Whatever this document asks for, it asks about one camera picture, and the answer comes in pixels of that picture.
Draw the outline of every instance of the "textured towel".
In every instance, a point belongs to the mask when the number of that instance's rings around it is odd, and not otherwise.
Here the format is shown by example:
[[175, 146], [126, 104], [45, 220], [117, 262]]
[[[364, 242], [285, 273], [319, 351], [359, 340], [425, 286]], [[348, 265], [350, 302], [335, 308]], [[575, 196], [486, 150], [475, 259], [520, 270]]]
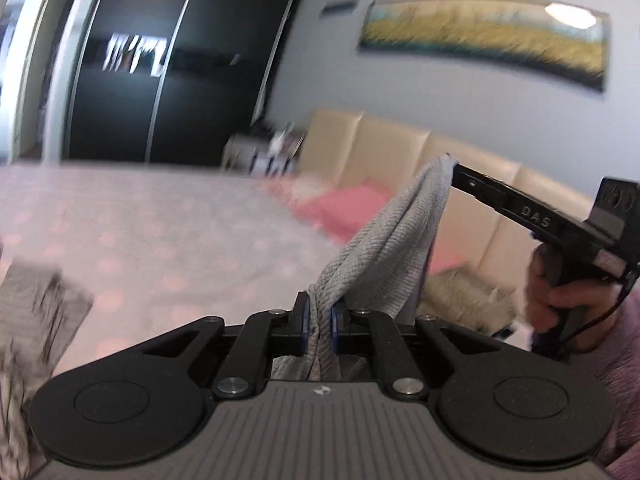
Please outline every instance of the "textured towel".
[[345, 297], [349, 308], [367, 307], [393, 318], [407, 307], [415, 317], [416, 291], [449, 197], [449, 155], [433, 159], [411, 185], [391, 199], [329, 263], [307, 289], [311, 300], [307, 354], [274, 360], [275, 379], [337, 381], [345, 378], [332, 351], [331, 307]]
[[0, 285], [0, 478], [30, 469], [26, 410], [92, 306], [55, 270], [14, 262]]

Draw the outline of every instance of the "framed painting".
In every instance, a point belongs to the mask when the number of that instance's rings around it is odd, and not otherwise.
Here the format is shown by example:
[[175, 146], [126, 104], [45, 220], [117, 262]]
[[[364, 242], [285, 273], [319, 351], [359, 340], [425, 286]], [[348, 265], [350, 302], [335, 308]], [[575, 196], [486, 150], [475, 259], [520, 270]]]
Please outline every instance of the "framed painting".
[[375, 0], [361, 50], [490, 60], [603, 92], [609, 16], [549, 0]]

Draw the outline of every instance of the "crumpled fabric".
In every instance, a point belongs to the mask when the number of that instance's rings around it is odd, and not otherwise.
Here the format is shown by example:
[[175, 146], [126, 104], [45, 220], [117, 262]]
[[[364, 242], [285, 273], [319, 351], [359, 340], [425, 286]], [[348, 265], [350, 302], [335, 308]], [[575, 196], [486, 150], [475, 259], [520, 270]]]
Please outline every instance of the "crumpled fabric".
[[404, 317], [410, 310], [410, 318], [415, 318], [416, 291], [422, 286], [457, 163], [450, 155], [430, 161], [324, 268], [306, 290], [311, 302], [307, 354], [275, 359], [273, 379], [351, 377], [356, 364], [347, 359], [341, 364], [332, 346], [331, 308], [340, 298], [351, 309], [367, 307], [395, 319], [401, 311]]
[[0, 478], [30, 473], [27, 410], [93, 304], [53, 269], [14, 262], [0, 285]]

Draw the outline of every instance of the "doorway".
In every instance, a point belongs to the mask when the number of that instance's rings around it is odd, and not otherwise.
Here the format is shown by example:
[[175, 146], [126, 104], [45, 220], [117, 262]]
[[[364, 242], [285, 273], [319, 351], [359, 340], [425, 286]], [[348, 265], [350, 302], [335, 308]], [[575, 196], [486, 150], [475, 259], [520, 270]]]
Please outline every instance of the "doorway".
[[53, 65], [74, 0], [43, 0], [31, 37], [20, 89], [14, 157], [40, 160]]

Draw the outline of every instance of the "polka dot bedsheet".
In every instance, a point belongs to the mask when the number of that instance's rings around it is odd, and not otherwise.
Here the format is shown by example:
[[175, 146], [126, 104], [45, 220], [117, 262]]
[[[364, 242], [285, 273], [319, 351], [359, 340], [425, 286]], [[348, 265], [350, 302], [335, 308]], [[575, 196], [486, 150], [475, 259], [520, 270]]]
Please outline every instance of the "polka dot bedsheet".
[[255, 180], [128, 164], [0, 168], [0, 243], [0, 279], [20, 258], [94, 295], [56, 373], [202, 316], [291, 308], [339, 251]]

